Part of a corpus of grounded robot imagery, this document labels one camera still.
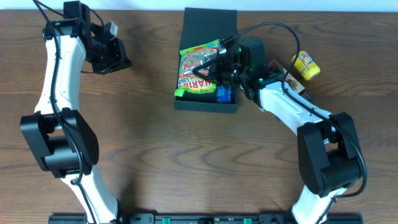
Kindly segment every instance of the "snack package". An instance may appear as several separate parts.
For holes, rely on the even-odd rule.
[[[207,44],[180,51],[181,60],[175,96],[182,96],[185,91],[200,94],[213,93],[217,89],[215,83],[199,78],[192,73],[192,69],[216,58],[218,47],[219,41],[214,40]],[[208,75],[208,68],[201,69],[199,72]]]

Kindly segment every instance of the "yellow can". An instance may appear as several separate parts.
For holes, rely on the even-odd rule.
[[[320,72],[321,68],[313,61],[311,56],[305,50],[300,51],[298,59],[294,63],[294,67],[300,72],[305,80],[315,78]]]

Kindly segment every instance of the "blue object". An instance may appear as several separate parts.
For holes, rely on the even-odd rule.
[[[225,88],[223,85],[217,87],[217,103],[231,103],[231,87]]]

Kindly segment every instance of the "table surface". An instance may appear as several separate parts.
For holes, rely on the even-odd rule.
[[[273,114],[261,113],[243,93],[236,114],[174,110],[183,12],[98,13],[119,26],[134,65],[105,76],[82,74],[80,109],[98,137],[106,185],[126,212],[257,213],[297,201],[303,188],[297,140]],[[314,103],[355,120],[368,187],[332,211],[395,223],[398,14],[239,12],[238,30],[265,21],[293,27],[321,67],[314,80],[300,80]],[[44,26],[38,11],[0,12],[0,223],[45,223],[53,213],[83,212],[65,184],[40,170],[19,129],[43,87]],[[253,35],[264,38],[269,59],[289,66],[291,34],[265,27]],[[91,67],[85,62],[83,69]]]

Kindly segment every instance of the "black box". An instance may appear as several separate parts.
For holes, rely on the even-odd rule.
[[[237,16],[238,13],[235,10],[185,8],[180,50],[237,35]],[[235,113],[238,108],[238,91],[239,89],[233,86],[231,103],[211,102],[209,96],[216,95],[217,91],[205,94],[184,93],[183,98],[176,96],[174,108],[176,110]]]

